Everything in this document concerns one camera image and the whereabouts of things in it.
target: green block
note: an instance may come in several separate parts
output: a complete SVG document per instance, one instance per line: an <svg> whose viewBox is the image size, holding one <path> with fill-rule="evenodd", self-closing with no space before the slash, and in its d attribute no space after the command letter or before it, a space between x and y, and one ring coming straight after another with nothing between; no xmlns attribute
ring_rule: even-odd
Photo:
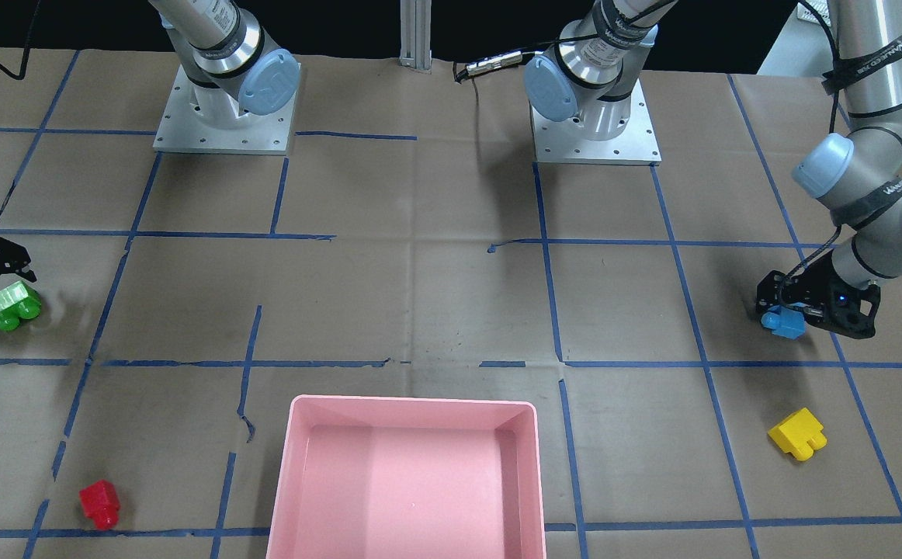
<svg viewBox="0 0 902 559"><path fill-rule="evenodd" d="M40 314L40 297L23 282L0 290L0 330L13 332L19 321L29 321Z"/></svg>

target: metal connector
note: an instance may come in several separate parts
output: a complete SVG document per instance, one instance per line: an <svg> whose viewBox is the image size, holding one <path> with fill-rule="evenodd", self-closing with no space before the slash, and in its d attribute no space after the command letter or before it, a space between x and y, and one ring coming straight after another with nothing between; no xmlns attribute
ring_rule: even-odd
<svg viewBox="0 0 902 559"><path fill-rule="evenodd" d="M498 54L498 56L488 57L480 61L473 61L465 67L465 73L469 78L475 78L476 75L486 74L488 71L500 70L500 68L508 68L516 66L523 61L523 52L514 50L511 53Z"/></svg>

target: yellow block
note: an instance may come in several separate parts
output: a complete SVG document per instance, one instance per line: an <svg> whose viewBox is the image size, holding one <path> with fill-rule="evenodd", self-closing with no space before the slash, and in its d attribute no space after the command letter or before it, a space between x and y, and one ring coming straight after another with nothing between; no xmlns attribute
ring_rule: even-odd
<svg viewBox="0 0 902 559"><path fill-rule="evenodd" d="M803 461L809 460L814 455L814 450L823 449L827 445L823 431L824 426L810 414L810 410L803 408L793 411L788 418L771 428L768 436L771 436L782 452L791 453L796 460Z"/></svg>

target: red block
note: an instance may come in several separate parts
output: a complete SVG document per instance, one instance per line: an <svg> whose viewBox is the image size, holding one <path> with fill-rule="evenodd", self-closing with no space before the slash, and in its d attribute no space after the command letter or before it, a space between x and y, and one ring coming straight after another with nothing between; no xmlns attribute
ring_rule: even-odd
<svg viewBox="0 0 902 559"><path fill-rule="evenodd" d="M118 523L120 517L120 499L116 496L116 488L109 481L99 480L88 488L78 492L82 500L82 512L92 518L95 527L108 530Z"/></svg>

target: black strap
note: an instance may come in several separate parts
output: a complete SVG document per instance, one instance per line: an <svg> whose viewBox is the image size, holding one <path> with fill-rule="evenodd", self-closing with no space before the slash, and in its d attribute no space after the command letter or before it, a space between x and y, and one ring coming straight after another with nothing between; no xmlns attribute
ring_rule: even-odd
<svg viewBox="0 0 902 559"><path fill-rule="evenodd" d="M831 222L834 222L835 226L848 224L853 229L862 229L883 215L900 198L902 198L902 178L896 177L855 202L831 210Z"/></svg>
<svg viewBox="0 0 902 559"><path fill-rule="evenodd" d="M901 59L902 35L872 54L853 59L836 60L834 61L834 70L824 73L824 78L826 78L824 79L824 91L827 92L827 95L833 95L849 85L875 74L887 64Z"/></svg>

